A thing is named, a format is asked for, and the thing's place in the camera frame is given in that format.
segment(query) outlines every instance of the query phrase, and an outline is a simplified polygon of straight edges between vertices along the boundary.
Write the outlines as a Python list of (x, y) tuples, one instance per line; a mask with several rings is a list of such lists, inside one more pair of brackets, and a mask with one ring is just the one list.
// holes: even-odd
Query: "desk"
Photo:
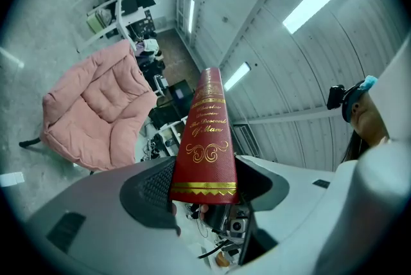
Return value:
[(127, 26), (133, 24), (134, 22), (140, 21), (146, 17), (144, 13), (144, 8), (137, 9), (136, 12), (130, 13), (128, 15), (122, 15), (123, 10), (121, 9), (121, 2), (122, 0), (110, 0), (103, 5), (107, 5), (110, 3), (116, 2), (116, 21), (109, 26), (107, 26), (104, 30), (99, 31), (97, 34), (93, 35), (89, 40), (82, 43), (78, 48), (77, 52), (83, 51), (87, 46), (91, 45), (94, 41), (98, 40), (100, 37), (104, 36), (108, 32), (118, 29), (118, 32), (123, 36), (124, 39), (130, 41), (131, 47), (133, 48), (134, 52), (137, 51), (135, 42), (131, 39), (130, 35), (127, 33)]

